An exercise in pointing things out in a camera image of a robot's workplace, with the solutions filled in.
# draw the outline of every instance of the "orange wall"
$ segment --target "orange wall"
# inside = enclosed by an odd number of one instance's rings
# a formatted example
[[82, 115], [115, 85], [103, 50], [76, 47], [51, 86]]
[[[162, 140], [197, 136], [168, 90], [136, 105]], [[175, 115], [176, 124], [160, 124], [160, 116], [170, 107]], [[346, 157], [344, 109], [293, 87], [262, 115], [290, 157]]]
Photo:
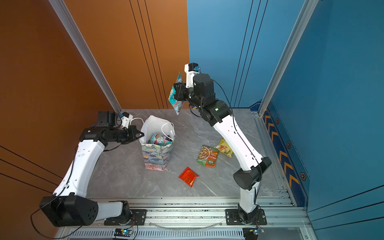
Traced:
[[172, 109], [169, 92], [189, 63], [186, 0], [65, 4], [123, 109]]
[[[64, 176], [82, 130], [112, 110], [48, 1], [0, 1], [0, 145]], [[53, 183], [57, 177], [0, 148], [0, 159]], [[0, 172], [52, 192], [56, 186], [0, 161]], [[41, 239], [29, 216], [48, 192], [0, 175], [3, 239]], [[56, 228], [40, 212], [38, 229]]]

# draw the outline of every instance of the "teal snack bag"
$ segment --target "teal snack bag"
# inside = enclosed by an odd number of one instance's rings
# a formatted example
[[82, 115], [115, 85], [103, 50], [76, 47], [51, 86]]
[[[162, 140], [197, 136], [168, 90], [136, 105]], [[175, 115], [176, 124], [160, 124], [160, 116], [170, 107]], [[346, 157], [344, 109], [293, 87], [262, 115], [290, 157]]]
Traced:
[[[181, 83], [182, 81], [183, 80], [181, 79], [181, 74], [179, 73], [179, 76], [177, 77], [176, 83]], [[175, 93], [176, 93], [176, 90], [172, 86], [168, 100], [172, 104], [172, 107], [175, 109], [176, 114], [178, 115], [180, 113], [181, 108], [183, 107], [184, 101], [177, 101], [176, 99], [174, 99]]]

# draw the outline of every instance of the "red snack package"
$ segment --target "red snack package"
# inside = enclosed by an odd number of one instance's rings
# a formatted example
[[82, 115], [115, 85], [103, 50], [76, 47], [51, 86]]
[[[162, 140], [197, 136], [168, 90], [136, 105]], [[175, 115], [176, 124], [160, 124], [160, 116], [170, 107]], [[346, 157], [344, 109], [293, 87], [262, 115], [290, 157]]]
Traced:
[[193, 186], [193, 182], [195, 181], [198, 175], [194, 173], [189, 167], [187, 167], [182, 174], [180, 174], [179, 178], [186, 182], [191, 187]]

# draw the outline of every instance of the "black mounting plate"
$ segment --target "black mounting plate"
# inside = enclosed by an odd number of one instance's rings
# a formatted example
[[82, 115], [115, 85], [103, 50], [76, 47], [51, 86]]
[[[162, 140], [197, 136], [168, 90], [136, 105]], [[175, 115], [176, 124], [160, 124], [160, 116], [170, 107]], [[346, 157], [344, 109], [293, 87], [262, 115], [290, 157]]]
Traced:
[[[225, 210], [225, 217], [227, 220], [227, 225], [245, 225], [240, 221], [238, 209], [226, 209]], [[256, 211], [256, 218], [255, 221], [252, 222], [250, 225], [267, 225], [265, 212], [263, 209], [258, 209]]]
[[[131, 209], [133, 216], [135, 217], [135, 225], [143, 226], [145, 219], [147, 217], [147, 210], [146, 209]], [[120, 222], [118, 220], [111, 220], [107, 219], [104, 221], [105, 226], [131, 226], [133, 224], [133, 219], [131, 219], [129, 222]]]

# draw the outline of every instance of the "blue wall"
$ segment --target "blue wall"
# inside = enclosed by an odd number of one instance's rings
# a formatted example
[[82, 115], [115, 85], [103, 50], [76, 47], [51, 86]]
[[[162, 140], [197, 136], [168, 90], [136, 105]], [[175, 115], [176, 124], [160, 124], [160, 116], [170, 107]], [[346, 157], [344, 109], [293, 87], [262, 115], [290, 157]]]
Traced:
[[383, 56], [384, 1], [319, 1], [272, 98], [320, 240], [383, 238]]
[[[268, 0], [268, 4], [267, 0], [254, 0], [250, 14], [251, 3], [251, 0], [187, 1], [190, 62], [198, 63], [203, 73], [221, 84], [233, 107], [249, 107], [263, 98], [304, 0]], [[225, 100], [217, 88], [216, 96]]]

